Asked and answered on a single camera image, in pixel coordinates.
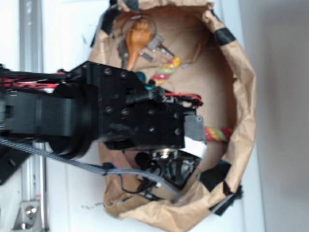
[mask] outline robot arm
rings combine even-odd
[[[156,163],[160,175],[180,189],[201,158],[188,150],[192,141],[204,144],[198,95],[170,93],[134,72],[89,61],[60,74],[2,68],[0,78],[4,137],[48,142],[67,159],[81,157],[93,141],[114,150],[147,151],[137,156],[144,156],[140,166],[153,172]],[[46,86],[56,88],[37,90]]]

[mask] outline colorful rope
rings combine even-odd
[[[205,127],[205,137],[207,141],[228,142],[233,130],[227,128]]]
[[[177,56],[174,56],[173,59],[170,59],[166,62],[161,69],[159,69],[155,75],[152,77],[152,80],[155,81],[156,86],[162,85],[165,80],[176,71],[176,69],[181,65],[182,59]]]

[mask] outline wooden handle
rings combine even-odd
[[[126,35],[126,47],[129,55],[126,66],[127,70],[133,70],[140,51],[151,40],[152,36],[148,19],[141,18],[135,22],[133,29]]]

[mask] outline paper bag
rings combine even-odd
[[[216,205],[234,193],[240,183],[255,140],[256,80],[248,58],[205,0],[119,0],[105,14],[89,60],[121,67],[117,46],[121,26],[134,15],[147,15],[164,38],[164,45],[183,60],[183,67],[163,84],[172,92],[195,93],[204,105],[197,111],[205,126],[233,128],[228,144],[209,142],[205,158],[191,175],[179,202],[149,201],[121,190],[118,176],[106,177],[105,209],[120,218],[134,218],[168,232],[184,232],[197,225]],[[134,71],[142,71],[149,80],[166,61],[159,52],[154,62],[138,58]],[[131,168],[121,151],[109,151],[100,144],[102,163]],[[223,182],[209,192],[197,175],[215,167],[221,160],[231,164]],[[124,176],[124,187],[138,187],[135,176]]]

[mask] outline gray braided cable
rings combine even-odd
[[[97,174],[102,174],[102,175],[113,175],[113,174],[136,174],[136,175],[141,175],[149,180],[155,181],[157,183],[161,183],[163,186],[165,186],[168,190],[170,190],[171,192],[174,193],[175,195],[175,199],[173,200],[173,202],[177,202],[179,200],[179,192],[173,187],[171,186],[167,181],[165,181],[163,178],[154,175],[152,173],[148,173],[145,172],[143,170],[139,170],[139,169],[106,169],[103,168],[101,166],[97,166],[97,165],[92,165],[92,164],[87,164],[87,163],[81,163],[75,160],[71,160],[71,159],[65,159],[63,158],[61,155],[55,153],[55,152],[48,152],[45,150],[40,150],[37,149],[35,147],[32,147],[28,144],[22,144],[22,143],[16,143],[10,140],[7,140],[3,137],[0,137],[0,144],[16,149],[16,150],[20,150],[26,153],[30,153],[30,154],[38,154],[40,156],[43,157],[47,157],[47,158],[51,158],[57,161],[61,161],[64,163],[68,163],[71,165],[74,165],[76,167],[85,169],[87,171],[93,172],[93,173],[97,173]]]

